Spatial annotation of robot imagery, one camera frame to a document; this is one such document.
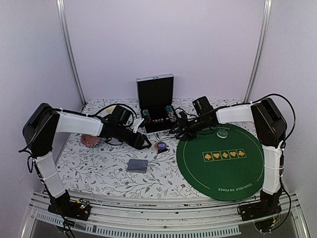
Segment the purple small blind button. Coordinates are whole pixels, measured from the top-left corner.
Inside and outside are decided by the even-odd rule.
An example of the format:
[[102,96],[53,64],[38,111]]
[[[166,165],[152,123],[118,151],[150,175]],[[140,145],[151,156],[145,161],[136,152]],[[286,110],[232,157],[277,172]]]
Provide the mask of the purple small blind button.
[[157,142],[156,144],[155,144],[155,148],[156,149],[163,149],[163,148],[167,148],[167,145],[164,143],[164,142]]

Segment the clear dealer button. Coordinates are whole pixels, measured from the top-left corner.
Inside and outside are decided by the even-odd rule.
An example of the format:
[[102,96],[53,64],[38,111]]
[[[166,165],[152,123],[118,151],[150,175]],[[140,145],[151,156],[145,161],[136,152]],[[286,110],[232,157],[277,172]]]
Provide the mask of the clear dealer button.
[[228,137],[228,132],[225,129],[219,129],[216,134],[221,139],[226,139]]

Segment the orange poker chip stack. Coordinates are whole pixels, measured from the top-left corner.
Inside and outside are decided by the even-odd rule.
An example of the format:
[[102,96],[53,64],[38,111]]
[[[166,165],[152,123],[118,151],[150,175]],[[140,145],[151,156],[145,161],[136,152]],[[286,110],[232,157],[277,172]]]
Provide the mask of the orange poker chip stack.
[[152,122],[152,119],[151,119],[151,116],[150,116],[150,111],[147,110],[147,109],[144,109],[144,110],[141,111],[141,113],[142,113],[142,117],[144,119],[144,122],[146,124],[150,124]]

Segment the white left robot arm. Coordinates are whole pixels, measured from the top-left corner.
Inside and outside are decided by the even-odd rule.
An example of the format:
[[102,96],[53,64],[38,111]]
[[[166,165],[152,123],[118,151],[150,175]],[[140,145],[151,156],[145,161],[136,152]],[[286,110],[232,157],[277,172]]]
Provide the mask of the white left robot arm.
[[41,103],[22,129],[25,147],[19,153],[28,153],[39,171],[39,179],[48,193],[55,198],[54,206],[63,215],[70,215],[73,203],[66,199],[66,189],[58,175],[56,161],[59,151],[71,134],[85,134],[116,139],[130,147],[143,150],[151,147],[151,142],[138,129],[144,120],[128,105],[115,103],[108,105],[93,114],[53,108],[48,103]]

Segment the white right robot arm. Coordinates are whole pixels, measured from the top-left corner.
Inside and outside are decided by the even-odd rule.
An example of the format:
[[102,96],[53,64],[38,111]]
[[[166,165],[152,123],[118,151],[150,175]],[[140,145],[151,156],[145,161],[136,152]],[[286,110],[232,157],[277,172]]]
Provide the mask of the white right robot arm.
[[203,96],[193,102],[197,116],[189,119],[185,112],[170,129],[180,140],[193,140],[198,131],[220,124],[252,122],[257,139],[264,151],[264,183],[261,192],[276,196],[284,188],[281,177],[284,170],[284,148],[290,134],[287,122],[273,101],[273,93],[258,100],[213,108]]

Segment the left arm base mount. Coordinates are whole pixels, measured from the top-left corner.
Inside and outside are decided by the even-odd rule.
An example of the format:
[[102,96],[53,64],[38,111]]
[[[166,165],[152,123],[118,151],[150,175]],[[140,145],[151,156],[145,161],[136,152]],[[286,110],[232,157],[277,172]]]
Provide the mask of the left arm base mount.
[[61,196],[50,200],[48,211],[63,217],[88,221],[91,205],[87,199],[80,198],[76,201],[71,201],[69,196]]

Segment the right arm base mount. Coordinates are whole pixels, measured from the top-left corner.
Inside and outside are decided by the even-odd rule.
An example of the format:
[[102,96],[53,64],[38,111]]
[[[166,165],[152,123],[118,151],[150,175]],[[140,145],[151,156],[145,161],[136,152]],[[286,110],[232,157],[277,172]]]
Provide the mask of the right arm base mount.
[[237,207],[237,212],[242,221],[254,221],[254,226],[260,233],[270,233],[282,211],[279,202],[269,207],[264,201],[242,202]]

